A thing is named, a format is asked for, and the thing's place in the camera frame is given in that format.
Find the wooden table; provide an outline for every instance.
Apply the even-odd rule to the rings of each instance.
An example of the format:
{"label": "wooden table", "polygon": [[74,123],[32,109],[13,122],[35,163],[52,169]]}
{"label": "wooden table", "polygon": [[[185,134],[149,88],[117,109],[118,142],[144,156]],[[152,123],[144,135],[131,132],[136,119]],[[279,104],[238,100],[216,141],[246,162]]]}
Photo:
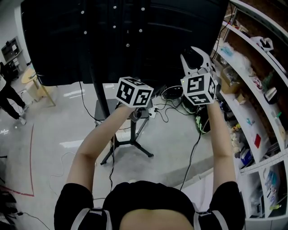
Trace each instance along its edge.
{"label": "wooden table", "polygon": [[[39,91],[39,86],[36,82],[37,79],[37,75],[34,69],[32,68],[28,68],[26,69],[25,73],[22,76],[21,82],[22,84],[27,84],[31,81],[33,81],[34,85],[36,86],[37,90]],[[56,104],[54,103],[54,101],[52,100],[51,96],[49,95],[48,91],[46,90],[45,86],[43,86],[41,83],[39,83],[39,85],[41,86],[41,89],[45,92],[47,98],[49,98],[49,100],[52,102],[53,106],[56,106]]]}

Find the shelving unit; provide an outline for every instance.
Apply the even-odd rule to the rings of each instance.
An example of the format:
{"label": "shelving unit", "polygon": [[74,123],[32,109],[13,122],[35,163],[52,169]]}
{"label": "shelving unit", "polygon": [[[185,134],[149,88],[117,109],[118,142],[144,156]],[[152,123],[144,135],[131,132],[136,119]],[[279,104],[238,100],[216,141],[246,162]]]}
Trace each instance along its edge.
{"label": "shelving unit", "polygon": [[[250,146],[255,162],[259,163],[270,146],[267,132],[259,116],[257,115],[255,109],[250,102],[247,101],[243,105],[240,105],[235,99],[234,94],[224,94],[221,92],[221,95],[223,96],[230,109],[233,111],[237,121],[239,122],[241,129],[243,130],[247,142]],[[247,119],[250,119],[251,121],[254,120],[255,123],[251,126],[247,123]],[[259,148],[257,148],[254,144],[256,134],[261,137]]]}
{"label": "shelving unit", "polygon": [[[241,2],[239,0],[231,0],[232,4],[236,6],[236,10],[233,13],[232,21],[237,17],[237,11],[241,11],[253,19],[257,20],[265,27],[267,27],[271,32],[277,35],[287,46],[288,46],[288,33],[274,20],[260,12],[259,10],[249,6],[248,4]],[[237,34],[241,37],[244,41],[246,41],[249,45],[245,45],[246,52],[249,52],[249,46],[251,47],[252,53],[255,54],[254,56],[257,57],[257,53],[255,50],[271,65],[271,67],[275,70],[275,72],[280,76],[281,79],[279,81],[283,81],[283,90],[287,87],[288,90],[288,78],[287,76],[281,71],[278,65],[273,61],[273,59],[263,51],[256,43],[254,43],[248,36],[244,33],[236,29],[230,24],[223,22],[223,26],[227,27],[227,31],[232,31],[233,33]],[[258,91],[255,84],[252,82],[251,78],[249,77],[249,73],[246,72],[244,68],[241,68],[237,61],[234,61],[233,56],[227,55],[225,52],[221,50],[221,45],[217,47],[217,42],[214,46],[214,50],[217,50],[217,54],[219,54],[223,59],[227,61],[227,63],[238,73],[238,75],[242,78],[244,83],[248,86],[252,94],[255,96],[257,101],[259,102],[260,106],[262,107],[264,113],[266,114],[268,121],[270,122],[272,129],[275,133],[277,142],[280,147],[280,152],[275,152],[274,155],[265,159],[263,156],[266,154],[270,142],[268,140],[268,135],[266,130],[264,129],[264,125],[262,124],[259,115],[256,113],[254,107],[246,101],[243,105],[239,105],[237,100],[235,100],[234,94],[224,94],[221,92],[221,95],[231,108],[232,112],[234,113],[237,121],[239,122],[242,131],[247,139],[249,147],[251,149],[252,155],[254,157],[255,163],[249,167],[240,169],[240,176],[239,176],[239,189],[242,192],[245,212],[246,212],[246,220],[249,221],[263,221],[263,220],[277,220],[281,218],[288,217],[288,199],[286,197],[287,193],[287,184],[288,184],[288,148],[287,148],[287,134],[279,127],[282,126],[280,120],[276,118],[276,115],[279,113],[279,108],[277,104],[270,105],[264,98],[264,94],[262,91]],[[249,118],[250,120],[254,120],[255,123],[253,126],[250,126],[246,119]],[[261,144],[257,149],[254,145],[254,137],[253,134],[258,133],[261,136]],[[234,159],[235,168],[238,170],[240,168],[240,161],[239,159]],[[271,197],[268,196],[269,192],[267,193],[267,188],[265,185],[266,179],[263,177],[264,172],[268,172],[267,170],[272,170],[276,173],[278,182],[279,182],[279,195],[280,197],[277,199],[276,203],[271,202]],[[265,214],[263,218],[253,218],[252,215],[252,205],[251,205],[251,195],[257,188],[258,184],[261,184],[262,191],[263,191],[263,203],[264,203],[264,211]],[[278,209],[271,210],[270,206],[273,204],[281,204],[282,208],[279,207]]]}

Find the concrete floor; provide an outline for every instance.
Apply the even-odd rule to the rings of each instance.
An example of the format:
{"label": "concrete floor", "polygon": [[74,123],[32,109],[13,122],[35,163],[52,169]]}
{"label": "concrete floor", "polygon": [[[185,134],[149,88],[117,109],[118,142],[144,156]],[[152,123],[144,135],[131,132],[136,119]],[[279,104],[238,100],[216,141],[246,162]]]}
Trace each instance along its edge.
{"label": "concrete floor", "polygon": [[[17,92],[24,89],[21,78],[12,86]],[[93,85],[83,84],[85,105],[94,114],[97,100]],[[114,87],[106,89],[107,98],[114,95]],[[0,110],[0,186],[13,190],[19,211],[27,212],[40,218],[51,230],[54,229],[54,208],[57,196],[49,187],[60,194],[65,184],[73,154],[63,157],[64,175],[62,174],[61,156],[66,152],[76,153],[85,136],[95,127],[94,120],[87,114],[82,104],[79,83],[58,86],[51,94],[56,106],[51,106],[47,98],[41,99],[24,114],[27,124],[22,126],[5,111]],[[23,93],[25,102],[31,101],[27,92]],[[158,97],[154,103],[163,103]],[[160,182],[167,186],[176,186],[184,178],[189,163],[189,156],[198,139],[194,116],[184,116],[175,110],[168,110],[169,122],[164,123],[159,114],[150,119],[139,136],[142,147],[154,154],[148,158],[133,146],[123,146],[115,154],[115,168],[112,176],[113,187],[131,179]],[[123,128],[129,127],[126,121]],[[118,139],[128,140],[130,130],[119,130]],[[93,196],[106,197],[110,192],[109,174],[112,158],[104,166],[100,162],[108,152],[108,146],[97,159]],[[212,167],[212,147],[210,135],[202,136],[193,157],[193,167],[188,178]],[[101,206],[104,200],[94,201]],[[41,230],[45,227],[28,216],[18,217],[19,229]]]}

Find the large screen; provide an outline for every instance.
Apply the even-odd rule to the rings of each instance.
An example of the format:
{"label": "large screen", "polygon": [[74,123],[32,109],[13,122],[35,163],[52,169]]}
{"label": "large screen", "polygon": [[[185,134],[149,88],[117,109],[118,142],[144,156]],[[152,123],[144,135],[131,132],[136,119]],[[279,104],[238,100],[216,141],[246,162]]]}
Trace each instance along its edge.
{"label": "large screen", "polygon": [[228,0],[25,0],[27,49],[43,85],[168,82],[189,46],[212,52]]}

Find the tripod stand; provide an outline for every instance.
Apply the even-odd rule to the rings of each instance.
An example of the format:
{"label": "tripod stand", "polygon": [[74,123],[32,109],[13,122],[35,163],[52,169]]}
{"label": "tripod stand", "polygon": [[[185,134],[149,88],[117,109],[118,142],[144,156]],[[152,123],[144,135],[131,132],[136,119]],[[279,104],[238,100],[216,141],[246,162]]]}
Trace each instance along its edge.
{"label": "tripod stand", "polygon": [[[140,129],[138,130],[138,132],[136,133],[136,122],[133,121],[132,119],[130,120],[130,124],[131,124],[131,136],[130,136],[130,140],[129,141],[124,141],[124,142],[120,142],[117,140],[116,136],[115,136],[115,149],[118,148],[119,146],[122,145],[133,145],[136,148],[140,149],[142,152],[144,152],[148,157],[153,157],[154,155],[149,153],[147,150],[145,150],[136,140],[138,138],[138,136],[140,135],[142,129],[144,128],[144,126],[146,125],[147,121],[149,120],[149,117],[145,119],[145,121],[143,122],[143,124],[141,125]],[[110,148],[110,151],[108,152],[108,154],[104,157],[103,161],[101,162],[101,165],[106,164],[107,159],[109,158],[109,156],[111,156],[111,154],[113,153],[113,149],[114,146],[112,145],[112,147]]]}

